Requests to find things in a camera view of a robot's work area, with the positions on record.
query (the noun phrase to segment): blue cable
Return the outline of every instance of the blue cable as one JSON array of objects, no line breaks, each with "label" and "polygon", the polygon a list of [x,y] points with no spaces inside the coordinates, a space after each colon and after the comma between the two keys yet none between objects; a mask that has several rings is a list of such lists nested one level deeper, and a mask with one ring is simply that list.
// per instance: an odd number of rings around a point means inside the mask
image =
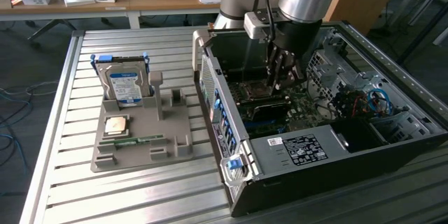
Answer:
[{"label": "blue cable", "polygon": [[14,120],[12,123],[9,123],[9,124],[2,124],[2,125],[0,125],[0,128],[4,128],[4,127],[6,127],[6,126],[10,126],[10,125],[13,125],[14,123],[17,123],[18,121],[21,121],[29,114],[30,114],[30,111],[32,111],[32,104],[30,104],[30,102],[29,101],[24,101],[24,100],[16,100],[16,99],[12,99],[12,98],[9,98],[9,97],[6,97],[6,96],[4,96],[1,93],[0,93],[0,97],[2,97],[4,99],[6,99],[8,101],[12,101],[12,102],[24,102],[24,103],[26,103],[26,105],[28,105],[28,112],[17,119],[17,120]]},{"label": "blue cable", "polygon": [[390,104],[389,96],[386,95],[386,93],[385,93],[385,91],[384,91],[382,89],[372,89],[372,90],[366,93],[368,105],[369,105],[370,109],[372,109],[373,111],[376,111],[374,106],[370,104],[370,101],[372,101],[372,99],[370,99],[370,94],[374,93],[374,92],[378,92],[378,93],[382,94],[384,99],[385,99],[385,105],[386,105],[388,110],[389,110],[389,113],[388,113],[388,114],[392,115],[392,104]]},{"label": "blue cable", "polygon": [[20,145],[18,141],[10,135],[8,135],[8,134],[0,134],[0,136],[6,137],[10,140],[13,140],[13,142],[14,142],[14,144],[17,146],[17,149],[18,149],[20,157],[21,157],[22,172],[26,174],[26,160],[25,160],[25,156],[22,155],[21,145]]}]

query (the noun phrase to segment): motherboard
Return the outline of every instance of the motherboard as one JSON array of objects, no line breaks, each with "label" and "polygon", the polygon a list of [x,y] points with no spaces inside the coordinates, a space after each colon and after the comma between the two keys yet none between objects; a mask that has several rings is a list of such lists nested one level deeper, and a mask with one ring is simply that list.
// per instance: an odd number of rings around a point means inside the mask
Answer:
[{"label": "motherboard", "polygon": [[250,139],[316,127],[329,119],[301,86],[277,94],[264,80],[229,82],[228,86]]}]

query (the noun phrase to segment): blue cable on floor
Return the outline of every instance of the blue cable on floor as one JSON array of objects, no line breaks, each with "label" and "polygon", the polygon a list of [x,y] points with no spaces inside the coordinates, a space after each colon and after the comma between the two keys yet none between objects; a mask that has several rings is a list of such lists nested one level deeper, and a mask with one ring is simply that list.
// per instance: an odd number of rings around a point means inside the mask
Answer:
[{"label": "blue cable on floor", "polygon": [[13,125],[14,123],[17,123],[17,122],[20,122],[29,114],[30,114],[30,111],[32,111],[32,109],[33,109],[33,105],[30,104],[30,102],[29,101],[24,101],[24,100],[16,100],[16,99],[12,99],[12,98],[9,98],[9,97],[6,97],[6,96],[4,96],[1,93],[0,93],[0,97],[2,97],[4,99],[6,99],[8,101],[12,101],[12,102],[24,102],[24,103],[26,103],[26,105],[28,105],[28,112],[17,119],[17,120],[14,120],[12,123],[9,123],[9,124],[2,124],[2,125],[0,125],[0,128],[4,128],[4,127],[6,127],[6,126],[10,126],[10,125]]},{"label": "blue cable on floor", "polygon": [[18,149],[18,154],[20,154],[20,157],[21,157],[22,172],[24,172],[24,174],[26,174],[26,160],[25,160],[25,156],[22,154],[21,145],[20,145],[18,141],[8,134],[0,134],[0,136],[9,138],[14,142],[14,144],[17,146],[17,149]]}]

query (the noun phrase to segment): hard drive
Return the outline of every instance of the hard drive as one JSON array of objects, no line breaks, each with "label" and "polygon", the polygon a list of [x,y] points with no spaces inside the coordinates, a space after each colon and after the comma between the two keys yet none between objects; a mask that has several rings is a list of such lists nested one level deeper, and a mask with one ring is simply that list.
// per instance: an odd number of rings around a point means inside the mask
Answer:
[{"label": "hard drive", "polygon": [[90,56],[90,64],[100,77],[106,100],[117,100],[118,107],[142,105],[142,97],[150,96],[148,83],[149,58],[142,56]]}]

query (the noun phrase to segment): gray floor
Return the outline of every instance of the gray floor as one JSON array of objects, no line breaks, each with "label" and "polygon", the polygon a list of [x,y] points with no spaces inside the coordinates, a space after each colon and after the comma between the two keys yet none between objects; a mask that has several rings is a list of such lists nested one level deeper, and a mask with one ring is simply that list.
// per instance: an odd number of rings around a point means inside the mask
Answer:
[{"label": "gray floor", "polygon": [[[392,0],[388,8],[396,9],[400,0]],[[372,41],[389,53],[392,57],[394,54],[401,54],[409,42],[414,38],[418,31],[422,29],[436,11],[440,9],[440,3],[432,4],[425,15],[418,20],[414,27],[408,28],[408,34],[394,33],[396,27],[389,30],[393,32],[390,37],[378,38],[377,35],[370,34]],[[205,25],[206,22],[213,21],[212,15],[193,15],[189,17],[194,25]],[[160,26],[181,26],[184,16],[165,16],[146,19],[153,27]],[[128,20],[125,18],[109,18],[110,26],[104,25],[100,19],[80,19],[72,20],[72,24],[82,30],[101,30],[101,29],[126,29],[129,28]],[[38,26],[45,24],[44,21],[36,22]],[[0,24],[10,26],[12,22]],[[448,91],[445,87],[445,80],[448,78],[448,60],[442,58],[446,54],[446,47],[437,47],[430,44],[437,34],[448,25],[448,20],[442,20],[438,26],[433,29],[426,39],[416,49],[410,60],[406,62],[406,68],[410,74],[420,80],[424,86],[440,97],[444,102],[448,102]],[[41,48],[33,49],[29,47],[25,38],[36,28],[29,28],[24,22],[16,22],[12,29],[0,32],[0,87],[6,88],[17,85],[29,86],[42,81],[52,81],[58,79],[62,61],[66,52],[68,41],[70,39],[70,31],[62,26],[57,25],[54,29],[44,34],[36,41],[40,42]],[[34,166],[37,159],[40,142],[44,136],[46,119],[52,105],[52,95],[42,97],[33,97],[33,112],[12,129],[22,145],[24,154],[30,168]],[[18,107],[20,103],[5,101],[0,99],[0,115],[8,116]],[[0,128],[0,133],[8,133],[4,128]],[[6,157],[8,152],[0,152],[0,162]],[[10,161],[0,167],[0,193],[17,192],[25,193],[29,186],[30,173],[24,175],[21,159],[14,153]],[[0,223],[17,223],[24,204],[25,196],[1,196],[0,197]]]}]

